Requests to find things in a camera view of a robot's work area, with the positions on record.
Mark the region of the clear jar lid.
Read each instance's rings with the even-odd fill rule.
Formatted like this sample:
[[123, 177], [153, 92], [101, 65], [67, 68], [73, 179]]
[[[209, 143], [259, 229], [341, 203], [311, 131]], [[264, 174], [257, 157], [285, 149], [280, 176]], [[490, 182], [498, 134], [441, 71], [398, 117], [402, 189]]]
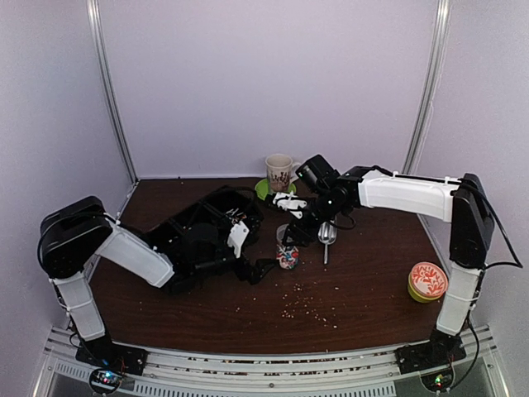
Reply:
[[276, 240], [281, 242], [284, 239], [285, 233], [287, 231], [288, 224], [280, 225], [276, 230]]

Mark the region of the metal candy scoop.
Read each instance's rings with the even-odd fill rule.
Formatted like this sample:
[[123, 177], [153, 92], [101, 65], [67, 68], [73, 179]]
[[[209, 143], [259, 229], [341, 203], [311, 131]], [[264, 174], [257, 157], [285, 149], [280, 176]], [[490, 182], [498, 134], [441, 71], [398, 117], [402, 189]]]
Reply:
[[318, 231], [318, 240], [323, 245], [323, 264], [328, 264], [329, 246], [336, 241], [337, 228], [330, 222], [324, 222]]

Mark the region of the clear plastic jar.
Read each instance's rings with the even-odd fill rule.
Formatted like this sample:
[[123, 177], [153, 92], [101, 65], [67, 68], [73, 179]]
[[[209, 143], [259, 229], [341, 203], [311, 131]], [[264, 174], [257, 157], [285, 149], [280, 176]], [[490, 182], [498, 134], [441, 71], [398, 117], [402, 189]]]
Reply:
[[284, 270], [293, 270], [298, 264], [298, 248], [296, 246], [285, 246], [283, 241], [276, 240], [276, 259]]

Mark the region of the black bin small lollipops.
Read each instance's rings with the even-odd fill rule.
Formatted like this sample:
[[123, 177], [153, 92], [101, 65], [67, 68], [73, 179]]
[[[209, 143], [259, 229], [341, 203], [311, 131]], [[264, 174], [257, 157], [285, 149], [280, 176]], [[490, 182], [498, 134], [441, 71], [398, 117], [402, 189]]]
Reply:
[[206, 209], [212, 210], [213, 218], [226, 227], [243, 221], [250, 229], [244, 248], [259, 240], [259, 230], [264, 215], [257, 205], [256, 192], [248, 187], [224, 185], [201, 199]]

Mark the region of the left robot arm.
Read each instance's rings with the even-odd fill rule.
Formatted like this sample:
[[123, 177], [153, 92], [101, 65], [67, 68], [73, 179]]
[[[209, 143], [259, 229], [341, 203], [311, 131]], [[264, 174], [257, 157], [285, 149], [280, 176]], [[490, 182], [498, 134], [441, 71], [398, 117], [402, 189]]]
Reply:
[[207, 277], [229, 271], [256, 285], [279, 264], [276, 259], [250, 262], [244, 254], [256, 243], [263, 219], [254, 198], [220, 189], [141, 232], [111, 217], [99, 198], [88, 196], [42, 221], [37, 259], [71, 317], [82, 348], [101, 367], [110, 367], [119, 351], [83, 274], [93, 256], [167, 294], [187, 292]]

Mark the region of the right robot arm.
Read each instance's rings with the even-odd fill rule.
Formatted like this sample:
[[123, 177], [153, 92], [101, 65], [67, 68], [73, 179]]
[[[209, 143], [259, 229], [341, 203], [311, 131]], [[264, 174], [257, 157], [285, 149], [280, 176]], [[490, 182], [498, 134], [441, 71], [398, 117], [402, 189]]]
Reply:
[[355, 166], [341, 174], [315, 155], [296, 170], [312, 198], [276, 194], [273, 203], [293, 219], [284, 245], [308, 246], [319, 227], [356, 208], [386, 208], [436, 218], [450, 224], [448, 289], [423, 356], [435, 366], [455, 352], [472, 307], [479, 297], [485, 259], [495, 221], [477, 175], [444, 179], [401, 175], [380, 166]]

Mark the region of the green saucer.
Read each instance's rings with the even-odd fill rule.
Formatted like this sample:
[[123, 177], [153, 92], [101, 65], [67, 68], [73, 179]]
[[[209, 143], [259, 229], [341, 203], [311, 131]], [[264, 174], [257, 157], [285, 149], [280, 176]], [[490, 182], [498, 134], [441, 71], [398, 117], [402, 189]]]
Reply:
[[[276, 193], [270, 188], [269, 181], [267, 179], [261, 179], [259, 182], [256, 183], [255, 192], [257, 194], [257, 197], [262, 201], [265, 201], [269, 196], [273, 196]], [[294, 183], [291, 183], [289, 185], [288, 193], [297, 193], [297, 188]]]

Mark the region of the ceramic mug coral pattern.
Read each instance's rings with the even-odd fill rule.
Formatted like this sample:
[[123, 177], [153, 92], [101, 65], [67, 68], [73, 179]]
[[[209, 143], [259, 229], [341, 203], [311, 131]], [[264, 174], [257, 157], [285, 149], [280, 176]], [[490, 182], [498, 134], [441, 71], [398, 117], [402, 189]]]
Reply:
[[301, 166], [301, 163], [294, 161], [289, 155], [273, 154], [265, 159], [265, 165], [269, 191], [271, 193], [287, 193], [290, 184], [298, 179], [296, 170]]

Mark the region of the aluminium front rail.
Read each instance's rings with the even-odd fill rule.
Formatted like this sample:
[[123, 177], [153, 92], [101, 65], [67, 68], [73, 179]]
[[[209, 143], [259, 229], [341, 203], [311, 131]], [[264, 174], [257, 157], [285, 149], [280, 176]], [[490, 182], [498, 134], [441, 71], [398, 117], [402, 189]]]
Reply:
[[[109, 396], [515, 396], [488, 327], [477, 328], [479, 356], [450, 393], [431, 392], [427, 377], [444, 368], [403, 374], [402, 344], [346, 352], [228, 355], [138, 347], [147, 352], [141, 375], [125, 375]], [[88, 385], [94, 366], [75, 360], [69, 332], [52, 328], [29, 396], [97, 396]]]

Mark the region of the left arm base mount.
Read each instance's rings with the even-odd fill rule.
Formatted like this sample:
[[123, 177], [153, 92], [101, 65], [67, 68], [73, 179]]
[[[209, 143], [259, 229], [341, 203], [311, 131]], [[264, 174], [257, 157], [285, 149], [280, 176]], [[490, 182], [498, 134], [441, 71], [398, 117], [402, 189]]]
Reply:
[[147, 357], [145, 349], [116, 344], [105, 337], [82, 340], [75, 354], [77, 361], [130, 375], [143, 374]]

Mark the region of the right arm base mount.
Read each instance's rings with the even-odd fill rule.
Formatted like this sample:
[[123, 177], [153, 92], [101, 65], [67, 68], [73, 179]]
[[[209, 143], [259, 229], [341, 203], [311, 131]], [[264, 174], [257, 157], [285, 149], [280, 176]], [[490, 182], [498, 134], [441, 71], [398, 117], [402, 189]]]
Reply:
[[453, 347], [443, 342], [431, 341], [406, 345], [396, 349], [394, 354], [402, 375], [448, 366], [454, 361], [467, 357], [465, 349], [459, 342]]

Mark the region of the right aluminium corner post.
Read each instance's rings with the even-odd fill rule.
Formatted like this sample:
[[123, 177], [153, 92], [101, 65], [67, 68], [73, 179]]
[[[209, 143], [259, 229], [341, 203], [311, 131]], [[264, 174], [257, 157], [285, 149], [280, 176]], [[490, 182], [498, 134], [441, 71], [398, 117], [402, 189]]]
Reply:
[[427, 132], [430, 126], [431, 116], [433, 115], [434, 97], [441, 79], [446, 53], [446, 42], [450, 23], [450, 6], [451, 1], [449, 0], [440, 0], [437, 2], [436, 19], [433, 28], [426, 77], [417, 117], [412, 129], [411, 140], [402, 168], [402, 172], [406, 175], [411, 175], [417, 171], [426, 143]]

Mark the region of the aluminium corner post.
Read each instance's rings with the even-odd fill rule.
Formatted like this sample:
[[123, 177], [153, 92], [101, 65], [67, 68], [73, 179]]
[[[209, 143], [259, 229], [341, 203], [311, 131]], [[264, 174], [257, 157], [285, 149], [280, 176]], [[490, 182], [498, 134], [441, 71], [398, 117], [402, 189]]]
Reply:
[[446, 53], [446, 42], [450, 23], [450, 6], [451, 1], [449, 0], [440, 0], [437, 2], [436, 19], [433, 28], [426, 77], [417, 117], [412, 129], [411, 140], [402, 168], [402, 172], [406, 175], [411, 175], [417, 171], [426, 143], [427, 132], [430, 126], [431, 116], [433, 115], [434, 97], [441, 79]]
[[117, 141], [118, 151], [125, 166], [127, 177], [132, 184], [136, 184], [139, 179], [135, 166], [133, 165], [128, 143], [126, 141], [122, 119], [117, 104], [117, 97], [112, 83], [111, 70], [108, 62], [102, 28], [100, 4], [97, 0], [88, 0], [86, 5], [88, 11], [88, 23], [92, 32], [95, 53], [98, 60], [99, 73], [102, 80], [103, 95], [107, 106], [108, 115], [110, 117], [112, 131]]

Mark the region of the left aluminium corner post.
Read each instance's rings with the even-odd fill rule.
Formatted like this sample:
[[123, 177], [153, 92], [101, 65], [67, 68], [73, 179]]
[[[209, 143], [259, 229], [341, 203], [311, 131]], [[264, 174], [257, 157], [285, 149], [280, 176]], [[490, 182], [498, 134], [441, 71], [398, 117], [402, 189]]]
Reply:
[[92, 32], [95, 53], [98, 60], [99, 73], [102, 80], [103, 95], [107, 106], [108, 115], [110, 117], [112, 131], [117, 141], [118, 151], [125, 166], [127, 177], [132, 184], [136, 184], [139, 179], [135, 166], [133, 165], [128, 143], [126, 141], [122, 119], [117, 104], [117, 97], [112, 83], [111, 70], [108, 62], [102, 28], [100, 4], [97, 0], [88, 0], [86, 5], [88, 11], [88, 23]]

